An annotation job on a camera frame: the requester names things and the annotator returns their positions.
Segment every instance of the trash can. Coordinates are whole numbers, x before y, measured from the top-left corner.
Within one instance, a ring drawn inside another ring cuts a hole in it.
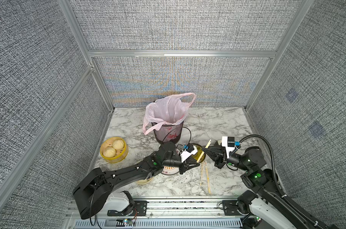
[[[151,124],[152,126],[155,126],[157,123],[152,122]],[[176,144],[181,138],[182,128],[183,122],[178,125],[162,125],[160,130],[157,131],[154,129],[154,135],[157,142],[160,144],[163,144],[163,140],[164,142],[171,141]]]

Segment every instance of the yellow steamer basket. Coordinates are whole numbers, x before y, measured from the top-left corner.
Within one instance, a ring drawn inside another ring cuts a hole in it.
[[[114,157],[107,158],[103,155],[104,149],[107,147],[112,147],[113,142],[117,139],[123,140],[123,138],[120,138],[120,137],[111,137],[110,139],[107,139],[105,142],[103,142],[103,144],[100,146],[100,150],[99,150],[100,155],[109,163],[120,162],[123,159],[125,159],[125,157],[128,154],[128,145],[126,144],[125,140],[123,140],[125,146],[122,149],[118,149],[118,150],[116,149],[116,155]]]

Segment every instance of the wall panel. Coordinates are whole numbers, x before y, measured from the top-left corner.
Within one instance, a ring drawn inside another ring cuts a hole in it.
[[[300,0],[70,0],[89,49],[275,50]]]
[[[346,229],[346,1],[315,1],[250,116],[288,194]]]
[[[109,113],[90,76],[0,212],[0,228],[60,228]]]
[[[96,57],[116,107],[144,107],[171,94],[194,92],[199,107],[247,103],[265,57]]]
[[[0,184],[85,68],[56,0],[0,0]]]

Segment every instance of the metal rail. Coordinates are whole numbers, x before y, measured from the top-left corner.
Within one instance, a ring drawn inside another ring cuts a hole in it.
[[[258,95],[260,94],[263,87],[265,86],[268,78],[270,77],[271,73],[275,69],[281,56],[285,52],[286,47],[290,43],[290,40],[293,38],[293,36],[294,36],[295,32],[297,31],[300,23],[303,21],[304,16],[307,14],[309,8],[313,5],[313,2],[314,2],[314,0],[303,0],[300,3],[298,10],[296,11],[292,21],[290,22],[288,29],[286,30],[278,48],[277,48],[276,57],[271,62],[269,62],[266,70],[264,71],[263,75],[259,79],[258,83],[254,87],[254,90],[252,91],[251,95],[248,98],[247,105],[246,105],[247,111],[249,111],[252,108],[254,101],[257,99]]]
[[[77,23],[76,17],[70,6],[69,1],[58,0],[58,3],[61,7],[61,10],[63,11],[65,15],[66,21],[69,24],[71,31],[74,34],[76,42],[79,45],[79,48],[81,50],[81,53],[84,56],[86,63],[88,65],[92,65],[96,69],[96,71],[93,73],[94,80],[100,90],[100,93],[102,94],[102,97],[106,103],[106,106],[108,107],[110,111],[114,110],[111,96],[108,93],[108,90],[106,88],[106,85],[103,82],[100,72],[97,70],[95,63],[92,61],[92,58],[88,55],[88,44],[85,41],[85,38],[80,30],[79,24]]]
[[[133,196],[134,200],[148,201],[146,216],[138,218],[242,218],[244,216],[225,216],[219,209],[223,200],[236,200],[238,196]],[[107,212],[99,212],[98,219],[114,219]],[[63,228],[72,228],[80,219],[75,200],[71,201]]]
[[[89,50],[89,57],[133,56],[133,57],[275,57],[276,51],[190,51],[190,50]]]

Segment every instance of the plastic bag handle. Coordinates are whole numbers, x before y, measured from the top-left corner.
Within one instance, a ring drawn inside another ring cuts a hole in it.
[[[148,120],[145,117],[144,117],[144,123],[149,123]],[[165,125],[165,123],[167,123],[167,122],[160,122],[160,123],[150,127],[148,130],[146,130],[146,126],[143,125],[143,133],[144,133],[144,135],[147,135],[148,133],[152,132],[155,129],[160,129],[161,126]]]
[[[194,98],[192,99],[192,101],[189,103],[189,106],[190,107],[192,105],[192,103],[194,103],[195,99],[196,99],[196,94],[193,93],[193,92],[189,92],[189,93],[183,93],[183,94],[179,94],[180,97],[179,98],[182,98],[182,97],[185,97],[185,96],[189,96],[189,95],[194,95]]]

